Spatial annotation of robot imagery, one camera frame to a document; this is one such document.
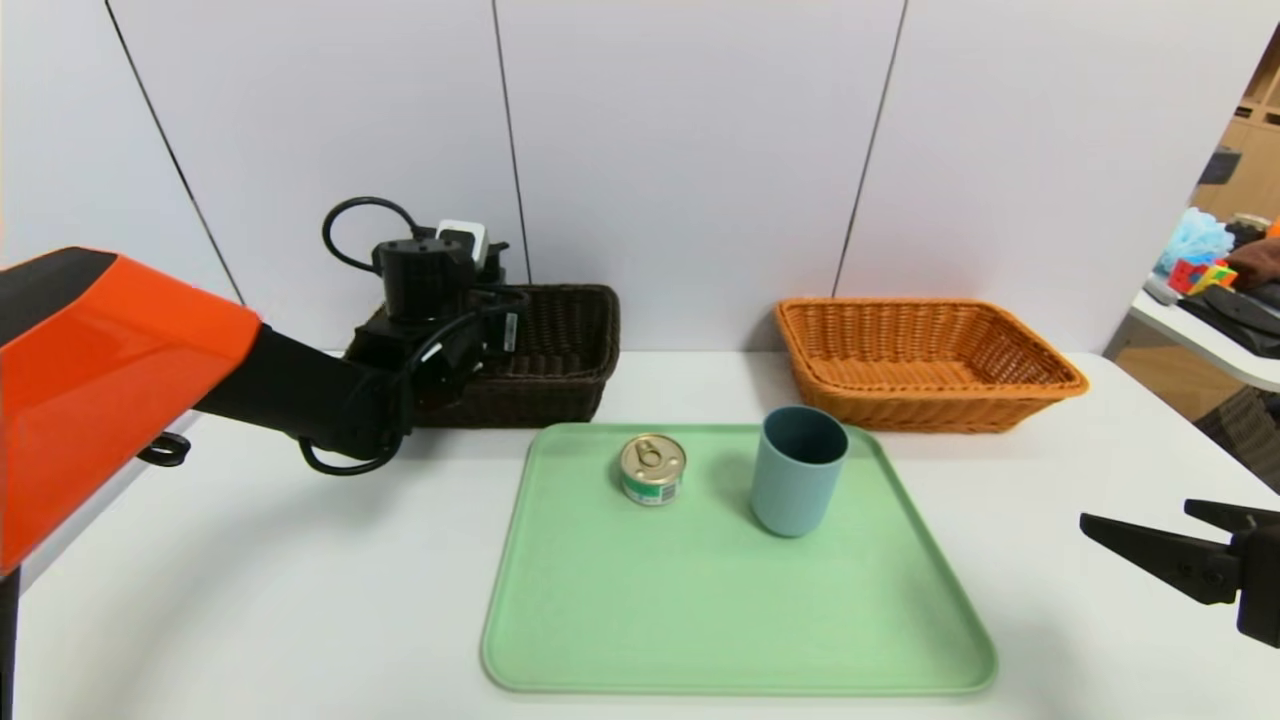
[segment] wicker basket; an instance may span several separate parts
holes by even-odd
[[[972,300],[787,300],[804,401],[876,430],[998,433],[1089,384],[1047,342]]]
[[[618,296],[600,284],[522,286],[516,351],[472,378],[462,398],[419,411],[419,427],[545,428],[595,415],[618,364]]]

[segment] tin can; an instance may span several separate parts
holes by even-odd
[[[640,505],[667,505],[680,493],[685,448],[667,436],[646,433],[622,447],[618,464],[627,497]]]

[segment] white table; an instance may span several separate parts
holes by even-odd
[[[1280,360],[1258,357],[1181,307],[1156,302],[1147,291],[1139,291],[1134,299],[1125,323],[1116,331],[1115,340],[1105,352],[1107,357],[1115,357],[1124,348],[1129,336],[1128,325],[1133,320],[1185,345],[1242,383],[1280,391]]]
[[[1000,653],[955,698],[513,694],[479,642],[532,432],[412,436],[364,478],[202,418],[23,597],[17,716],[201,719],[1271,717],[1280,652],[1087,539],[1078,514],[1225,538],[1187,497],[1280,502],[1111,363],[1002,436],[881,434]],[[602,421],[758,421],[786,360],[625,354]]]

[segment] green tray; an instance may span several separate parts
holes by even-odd
[[[671,505],[628,500],[622,446],[689,456]],[[748,496],[759,425],[562,424],[534,439],[483,657],[524,692],[965,693],[996,651],[879,445],[849,428],[823,524],[778,538]]]

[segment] brown cloth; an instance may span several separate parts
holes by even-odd
[[[1280,237],[1267,237],[1242,246],[1226,256],[1229,268],[1239,273],[1231,287],[1253,290],[1280,279]]]

